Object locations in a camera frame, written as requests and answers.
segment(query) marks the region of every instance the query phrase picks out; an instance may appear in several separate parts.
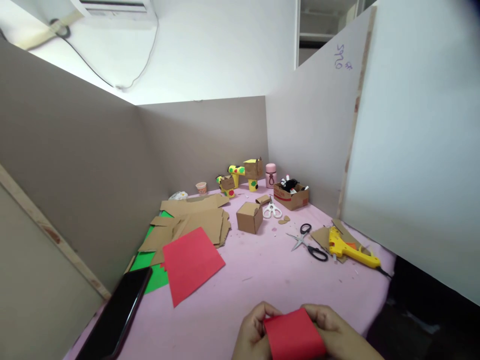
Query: scissors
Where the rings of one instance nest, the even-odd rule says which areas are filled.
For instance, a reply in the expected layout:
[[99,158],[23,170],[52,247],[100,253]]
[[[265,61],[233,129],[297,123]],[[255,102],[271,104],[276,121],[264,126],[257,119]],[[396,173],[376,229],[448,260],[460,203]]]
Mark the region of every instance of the scissors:
[[272,214],[275,219],[279,219],[282,217],[282,211],[275,206],[274,201],[270,197],[270,202],[266,206],[265,210],[263,210],[263,217],[265,219],[270,219],[272,217]]
[[320,250],[317,247],[313,247],[313,246],[307,245],[305,243],[305,241],[304,241],[305,235],[307,235],[310,232],[310,230],[312,230],[312,225],[310,225],[309,223],[305,223],[302,226],[300,226],[301,237],[297,237],[297,236],[287,234],[288,236],[291,236],[292,238],[294,238],[296,240],[296,244],[293,247],[292,251],[295,250],[296,248],[298,248],[300,246],[300,244],[303,244],[308,249],[308,252],[310,253],[310,255],[312,255],[315,259],[317,259],[321,262],[326,262],[329,259],[328,255],[326,253],[324,253],[322,250]]

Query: paper cup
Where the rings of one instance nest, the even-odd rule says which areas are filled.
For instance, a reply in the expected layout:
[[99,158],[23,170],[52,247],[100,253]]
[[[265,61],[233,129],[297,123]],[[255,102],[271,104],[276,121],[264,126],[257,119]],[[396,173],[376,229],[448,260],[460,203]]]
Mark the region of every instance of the paper cup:
[[200,195],[205,195],[207,194],[207,183],[206,182],[199,182],[197,185],[195,185],[198,193]]

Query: white partition board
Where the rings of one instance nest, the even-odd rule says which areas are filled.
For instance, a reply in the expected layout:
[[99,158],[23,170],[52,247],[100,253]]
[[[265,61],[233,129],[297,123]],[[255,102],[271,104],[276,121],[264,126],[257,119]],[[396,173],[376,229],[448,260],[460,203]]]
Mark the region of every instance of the white partition board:
[[372,9],[362,13],[265,97],[270,161],[311,188],[336,216]]
[[378,5],[342,218],[480,305],[480,20],[472,4]]

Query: red paper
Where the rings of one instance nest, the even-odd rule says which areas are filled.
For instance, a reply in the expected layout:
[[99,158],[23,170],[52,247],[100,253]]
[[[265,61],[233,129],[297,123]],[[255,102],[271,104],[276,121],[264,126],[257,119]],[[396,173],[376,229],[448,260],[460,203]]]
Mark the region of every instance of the red paper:
[[201,227],[165,245],[163,255],[174,308],[225,265]]
[[308,360],[326,353],[324,341],[307,311],[265,319],[265,331],[273,360]]

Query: air conditioner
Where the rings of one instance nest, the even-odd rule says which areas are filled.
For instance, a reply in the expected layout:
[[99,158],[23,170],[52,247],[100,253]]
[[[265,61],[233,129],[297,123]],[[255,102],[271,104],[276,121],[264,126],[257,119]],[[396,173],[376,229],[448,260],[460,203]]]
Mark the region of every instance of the air conditioner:
[[152,21],[150,0],[70,0],[86,18]]

